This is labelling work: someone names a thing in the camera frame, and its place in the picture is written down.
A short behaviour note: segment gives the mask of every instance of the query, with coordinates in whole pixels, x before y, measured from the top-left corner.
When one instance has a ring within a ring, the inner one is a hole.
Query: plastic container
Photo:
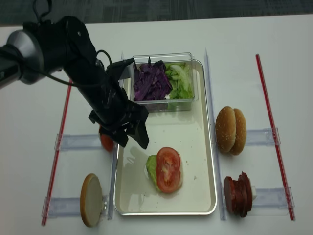
[[[189,69],[189,81],[191,84],[192,97],[189,99],[164,99],[164,100],[148,100],[136,101],[137,104],[145,106],[149,112],[159,111],[187,111],[191,110],[191,103],[198,99],[198,89],[195,76],[195,59],[191,53],[163,54],[163,55],[140,55],[133,57],[136,66],[139,69],[140,65],[147,64],[150,58],[151,63],[162,60],[165,65],[168,63],[185,63]],[[132,85],[130,90],[130,100],[134,100],[134,76],[132,75]]]

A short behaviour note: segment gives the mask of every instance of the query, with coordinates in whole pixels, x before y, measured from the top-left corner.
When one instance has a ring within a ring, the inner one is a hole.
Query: metal tray
[[[193,72],[199,99],[192,103],[192,109],[149,113],[146,121],[148,148],[141,149],[131,138],[126,148],[119,147],[114,205],[121,215],[207,215],[216,208],[204,72],[199,61]],[[130,79],[125,80],[128,94],[130,86]],[[145,167],[148,157],[165,146],[176,149],[183,164],[182,187],[172,194],[158,192]]]

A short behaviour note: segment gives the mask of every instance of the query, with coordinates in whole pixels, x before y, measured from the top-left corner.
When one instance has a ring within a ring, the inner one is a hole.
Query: white table
[[[105,49],[113,61],[120,59],[121,51],[125,58],[188,51],[203,61],[207,48],[211,75],[219,77],[255,74],[254,56],[260,54],[295,202],[295,222],[288,216],[224,222],[217,208],[204,217],[121,217],[114,212],[114,220],[103,219],[94,229],[80,218],[49,219],[42,227],[67,90],[44,79],[32,86],[15,82],[0,91],[1,234],[312,234],[312,25],[310,15],[87,25],[96,49]],[[16,29],[1,28],[0,45]]]

